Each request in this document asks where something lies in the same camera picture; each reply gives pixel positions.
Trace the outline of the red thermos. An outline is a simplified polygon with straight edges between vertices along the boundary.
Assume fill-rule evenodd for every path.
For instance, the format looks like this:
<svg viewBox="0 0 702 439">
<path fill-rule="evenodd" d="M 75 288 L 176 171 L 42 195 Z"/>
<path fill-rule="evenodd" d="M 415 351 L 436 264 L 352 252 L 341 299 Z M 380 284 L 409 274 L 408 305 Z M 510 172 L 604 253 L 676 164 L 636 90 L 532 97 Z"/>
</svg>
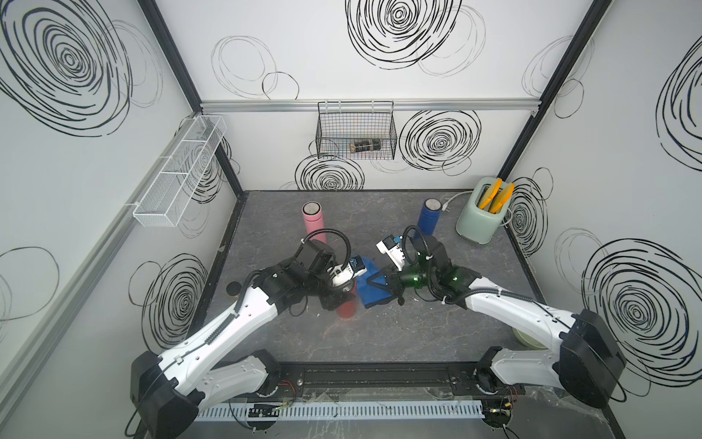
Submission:
<svg viewBox="0 0 702 439">
<path fill-rule="evenodd" d="M 338 307 L 338 309 L 336 309 L 336 314 L 343 319 L 350 319 L 356 314 L 358 294 L 356 293 L 355 285 L 350 289 L 349 294 L 351 294 L 351 299 L 343 303 L 341 307 Z"/>
</svg>

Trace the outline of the blue cloth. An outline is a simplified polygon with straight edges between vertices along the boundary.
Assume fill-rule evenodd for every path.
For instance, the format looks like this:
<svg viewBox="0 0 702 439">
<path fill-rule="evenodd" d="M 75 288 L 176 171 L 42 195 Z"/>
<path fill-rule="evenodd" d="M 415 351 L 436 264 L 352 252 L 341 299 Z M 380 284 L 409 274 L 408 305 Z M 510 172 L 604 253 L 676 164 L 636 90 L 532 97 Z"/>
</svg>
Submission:
<svg viewBox="0 0 702 439">
<path fill-rule="evenodd" d="M 376 305 L 387 305 L 394 300 L 387 289 L 385 275 L 380 272 L 373 261 L 367 257 L 361 258 L 366 272 L 356 277 L 356 293 L 365 309 Z"/>
</svg>

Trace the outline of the pink thermos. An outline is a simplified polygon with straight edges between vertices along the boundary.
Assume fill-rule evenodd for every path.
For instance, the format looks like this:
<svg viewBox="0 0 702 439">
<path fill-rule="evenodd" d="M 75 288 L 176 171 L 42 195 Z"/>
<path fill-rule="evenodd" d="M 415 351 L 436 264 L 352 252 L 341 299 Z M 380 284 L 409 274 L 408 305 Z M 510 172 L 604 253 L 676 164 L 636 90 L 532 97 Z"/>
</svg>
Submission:
<svg viewBox="0 0 702 439">
<path fill-rule="evenodd" d="M 308 234 L 325 228 L 322 206 L 316 201 L 309 201 L 302 207 L 305 230 Z"/>
</svg>

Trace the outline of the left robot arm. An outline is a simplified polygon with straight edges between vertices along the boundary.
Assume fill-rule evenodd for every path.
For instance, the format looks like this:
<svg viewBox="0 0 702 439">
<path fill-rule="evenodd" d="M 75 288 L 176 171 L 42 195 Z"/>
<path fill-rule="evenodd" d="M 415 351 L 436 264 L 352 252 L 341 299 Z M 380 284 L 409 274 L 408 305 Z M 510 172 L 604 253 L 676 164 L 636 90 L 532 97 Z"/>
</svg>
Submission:
<svg viewBox="0 0 702 439">
<path fill-rule="evenodd" d="M 331 246 L 305 236 L 294 255 L 275 265 L 252 271 L 228 307 L 194 335 L 159 354 L 146 351 L 131 367 L 130 399 L 135 406 L 124 435 L 127 438 L 177 438 L 200 412 L 248 393 L 273 393 L 280 366 L 265 350 L 228 366 L 219 362 L 254 331 L 310 296 L 323 309 L 334 311 L 353 299 L 356 277 L 366 270 L 352 254 L 349 238 L 331 234 L 345 245 L 336 258 Z"/>
</svg>

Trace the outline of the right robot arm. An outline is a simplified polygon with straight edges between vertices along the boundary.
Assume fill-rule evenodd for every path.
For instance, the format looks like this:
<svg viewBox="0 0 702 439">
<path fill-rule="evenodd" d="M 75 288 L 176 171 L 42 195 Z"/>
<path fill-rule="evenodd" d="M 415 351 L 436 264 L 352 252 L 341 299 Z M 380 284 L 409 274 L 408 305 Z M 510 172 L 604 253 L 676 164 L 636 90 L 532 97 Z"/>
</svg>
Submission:
<svg viewBox="0 0 702 439">
<path fill-rule="evenodd" d="M 377 244 L 391 264 L 367 278 L 367 285 L 404 302 L 408 289 L 425 289 L 431 300 L 490 316 L 533 338 L 539 349 L 491 347 L 477 362 L 473 379 L 485 394 L 517 384 L 566 391 L 601 409 L 612 401 L 627 361 L 612 331 L 596 313 L 549 307 L 514 293 L 479 272 L 456 265 L 445 246 L 416 226 Z"/>
</svg>

